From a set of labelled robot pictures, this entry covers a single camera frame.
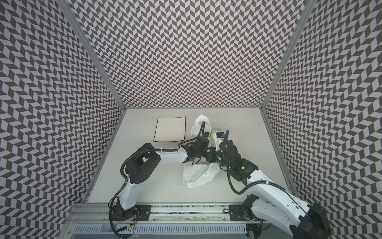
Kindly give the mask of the white plastic bag lemon print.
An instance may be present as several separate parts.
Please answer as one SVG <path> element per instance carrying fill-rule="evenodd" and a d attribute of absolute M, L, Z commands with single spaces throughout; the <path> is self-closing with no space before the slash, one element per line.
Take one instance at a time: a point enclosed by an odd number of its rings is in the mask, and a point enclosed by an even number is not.
<path fill-rule="evenodd" d="M 204 115 L 199 115 L 191 128 L 190 138 L 194 138 L 198 135 L 203 122 L 206 123 L 204 132 L 206 130 L 212 130 L 209 118 Z M 212 135 L 211 137 L 208 137 L 208 139 L 212 139 L 211 146 L 215 148 L 215 140 L 212 138 Z M 221 169 L 217 163 L 199 162 L 196 164 L 195 162 L 192 164 L 191 162 L 188 162 L 183 171 L 183 185 L 189 189 L 200 187 L 213 181 L 220 171 Z"/>

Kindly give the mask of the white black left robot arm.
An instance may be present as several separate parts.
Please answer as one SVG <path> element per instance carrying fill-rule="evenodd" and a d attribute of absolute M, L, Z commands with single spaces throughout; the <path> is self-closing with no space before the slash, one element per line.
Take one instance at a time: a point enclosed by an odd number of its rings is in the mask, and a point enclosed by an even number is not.
<path fill-rule="evenodd" d="M 206 136 L 198 136 L 173 149 L 155 148 L 151 143 L 142 145 L 120 168 L 124 183 L 112 199 L 112 202 L 116 202 L 116 206 L 111 209 L 113 218 L 126 220 L 133 216 L 140 185 L 160 163 L 191 162 L 205 155 L 209 143 Z"/>

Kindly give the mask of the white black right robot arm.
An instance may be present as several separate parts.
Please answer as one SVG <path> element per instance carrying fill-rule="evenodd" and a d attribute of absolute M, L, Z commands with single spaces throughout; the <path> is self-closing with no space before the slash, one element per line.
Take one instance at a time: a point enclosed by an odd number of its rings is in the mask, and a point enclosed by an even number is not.
<path fill-rule="evenodd" d="M 208 162 L 224 167 L 231 190 L 242 195 L 246 218 L 262 219 L 294 239 L 328 239 L 331 228 L 326 210 L 318 203 L 309 204 L 273 182 L 258 166 L 244 159 L 232 141 L 222 142 L 219 150 L 207 149 Z"/>

